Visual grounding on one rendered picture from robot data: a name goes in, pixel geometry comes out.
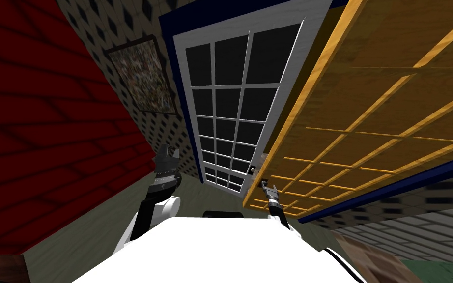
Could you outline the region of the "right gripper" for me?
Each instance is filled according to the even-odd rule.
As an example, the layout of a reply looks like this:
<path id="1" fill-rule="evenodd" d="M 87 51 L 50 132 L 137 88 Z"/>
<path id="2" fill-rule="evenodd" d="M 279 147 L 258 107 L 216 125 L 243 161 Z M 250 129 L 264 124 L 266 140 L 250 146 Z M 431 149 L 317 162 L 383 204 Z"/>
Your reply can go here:
<path id="1" fill-rule="evenodd" d="M 266 186 L 266 182 L 261 182 L 262 190 L 266 194 L 269 207 L 280 207 L 279 194 L 275 185 L 272 186 L 272 191 Z"/>

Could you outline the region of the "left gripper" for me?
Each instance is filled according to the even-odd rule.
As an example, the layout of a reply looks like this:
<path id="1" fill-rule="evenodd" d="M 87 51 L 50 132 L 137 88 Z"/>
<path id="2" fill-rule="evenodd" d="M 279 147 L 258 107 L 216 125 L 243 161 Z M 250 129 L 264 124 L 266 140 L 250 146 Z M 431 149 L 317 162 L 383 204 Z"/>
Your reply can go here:
<path id="1" fill-rule="evenodd" d="M 159 155 L 155 157 L 155 182 L 181 181 L 181 173 L 177 170 L 179 163 L 179 149 L 168 156 L 169 145 L 162 144 Z"/>

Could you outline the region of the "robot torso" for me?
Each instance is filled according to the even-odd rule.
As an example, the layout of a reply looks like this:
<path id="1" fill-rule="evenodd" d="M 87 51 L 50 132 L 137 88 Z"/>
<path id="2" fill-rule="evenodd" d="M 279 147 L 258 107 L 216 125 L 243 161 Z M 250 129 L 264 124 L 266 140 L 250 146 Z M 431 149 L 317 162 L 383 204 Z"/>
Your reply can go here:
<path id="1" fill-rule="evenodd" d="M 367 283 L 330 248 L 267 218 L 172 217 L 73 283 Z"/>

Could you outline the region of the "white door with glass panes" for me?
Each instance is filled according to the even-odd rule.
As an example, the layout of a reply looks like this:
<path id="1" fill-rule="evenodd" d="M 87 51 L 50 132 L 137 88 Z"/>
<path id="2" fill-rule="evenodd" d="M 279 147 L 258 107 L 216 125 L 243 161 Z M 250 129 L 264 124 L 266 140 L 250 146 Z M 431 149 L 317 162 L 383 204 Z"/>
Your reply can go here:
<path id="1" fill-rule="evenodd" d="M 173 36 L 204 182 L 244 197 L 334 0 L 194 0 Z"/>

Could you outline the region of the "yellow wooden door leaf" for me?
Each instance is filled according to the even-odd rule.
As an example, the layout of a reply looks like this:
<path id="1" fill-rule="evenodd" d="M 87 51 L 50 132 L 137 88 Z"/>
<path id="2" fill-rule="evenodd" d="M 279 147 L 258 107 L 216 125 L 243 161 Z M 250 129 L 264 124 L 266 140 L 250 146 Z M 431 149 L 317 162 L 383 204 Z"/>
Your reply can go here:
<path id="1" fill-rule="evenodd" d="M 453 0 L 349 0 L 243 205 L 263 180 L 306 223 L 453 177 Z"/>

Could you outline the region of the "dark framed wall picture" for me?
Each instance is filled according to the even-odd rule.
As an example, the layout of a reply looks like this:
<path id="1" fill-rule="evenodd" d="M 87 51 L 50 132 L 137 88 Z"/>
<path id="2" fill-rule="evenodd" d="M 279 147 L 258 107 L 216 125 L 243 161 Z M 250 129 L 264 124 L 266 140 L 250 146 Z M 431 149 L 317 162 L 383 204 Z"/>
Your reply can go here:
<path id="1" fill-rule="evenodd" d="M 166 73 L 157 38 L 150 34 L 103 51 L 140 112 L 179 117 L 176 93 Z"/>

